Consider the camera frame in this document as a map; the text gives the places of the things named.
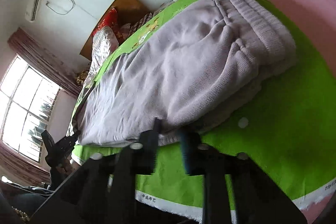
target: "wooden headboard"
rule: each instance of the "wooden headboard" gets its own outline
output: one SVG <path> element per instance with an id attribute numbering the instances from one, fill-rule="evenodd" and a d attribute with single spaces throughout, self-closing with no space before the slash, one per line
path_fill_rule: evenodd
<path id="1" fill-rule="evenodd" d="M 114 0 L 111 6 L 106 10 L 103 16 L 98 21 L 97 25 L 99 25 L 105 15 L 112 9 L 116 8 L 118 12 L 118 23 L 119 26 L 122 26 L 126 23 L 135 23 L 142 19 L 149 10 L 145 5 L 143 5 L 139 0 Z M 90 35 L 88 40 L 85 42 L 80 55 L 84 56 L 88 60 L 92 60 L 92 44 L 93 37 Z"/>

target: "green bed sheet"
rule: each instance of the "green bed sheet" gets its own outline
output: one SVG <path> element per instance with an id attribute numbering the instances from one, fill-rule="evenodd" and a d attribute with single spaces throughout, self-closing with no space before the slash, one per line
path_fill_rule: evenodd
<path id="1" fill-rule="evenodd" d="M 179 0 L 125 41 L 103 64 L 147 40 L 160 26 L 196 0 Z M 219 151 L 248 153 L 292 199 L 310 193 L 336 177 L 336 81 L 309 39 L 267 0 L 257 0 L 289 29 L 297 45 L 298 63 L 284 74 L 266 80 L 248 104 L 235 111 L 202 140 Z M 238 121 L 249 121 L 244 129 Z M 77 145 L 73 157 L 85 161 L 95 152 L 110 155 L 119 148 Z M 202 177 L 188 177 L 179 144 L 160 147 L 151 176 L 138 176 L 136 188 L 164 200 L 202 207 Z"/>

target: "pink curtain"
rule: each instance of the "pink curtain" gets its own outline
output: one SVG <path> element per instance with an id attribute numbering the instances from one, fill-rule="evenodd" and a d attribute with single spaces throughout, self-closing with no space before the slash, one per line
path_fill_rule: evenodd
<path id="1" fill-rule="evenodd" d="M 42 182 L 50 184 L 49 172 L 33 165 L 17 154 L 0 141 L 0 166 L 4 167 L 11 174 L 31 186 L 40 186 Z"/>
<path id="2" fill-rule="evenodd" d="M 75 84 L 75 75 L 66 66 L 19 28 L 8 40 L 8 44 L 34 69 L 55 82 L 69 95 L 77 98 L 81 88 Z"/>

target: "cable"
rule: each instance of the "cable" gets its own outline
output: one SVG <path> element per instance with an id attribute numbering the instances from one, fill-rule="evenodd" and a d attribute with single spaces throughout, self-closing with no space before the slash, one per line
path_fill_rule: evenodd
<path id="1" fill-rule="evenodd" d="M 50 10 L 52 10 L 53 12 L 55 12 L 56 14 L 61 15 L 61 16 L 65 16 L 65 15 L 67 15 L 68 13 L 70 13 L 70 12 L 72 11 L 72 9 L 76 6 L 76 3 L 74 2 L 74 0 L 70 0 L 70 1 L 72 2 L 72 7 L 71 7 L 71 9 L 70 9 L 69 11 L 67 11 L 65 14 L 61 14 L 61 13 L 56 12 L 53 8 L 51 8 L 51 7 L 49 6 L 49 2 L 48 2 L 48 1 L 47 1 L 47 3 L 46 3 L 46 6 L 47 6 Z"/>

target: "silver bolt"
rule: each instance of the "silver bolt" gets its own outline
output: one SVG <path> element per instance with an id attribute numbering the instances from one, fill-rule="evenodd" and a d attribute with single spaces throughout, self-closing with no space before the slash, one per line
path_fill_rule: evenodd
<path id="1" fill-rule="evenodd" d="M 197 146 L 197 148 L 199 150 L 208 150 L 209 149 L 209 145 L 207 145 L 205 143 L 201 143 L 199 146 Z"/>
<path id="2" fill-rule="evenodd" d="M 240 152 L 237 155 L 237 158 L 240 160 L 247 160 L 249 158 L 248 154 L 244 153 L 244 152 Z"/>
<path id="3" fill-rule="evenodd" d="M 133 150 L 139 150 L 143 147 L 143 145 L 142 143 L 132 143 L 129 147 Z"/>
<path id="4" fill-rule="evenodd" d="M 96 152 L 93 155 L 90 156 L 90 159 L 93 160 L 100 160 L 103 157 L 102 153 Z"/>

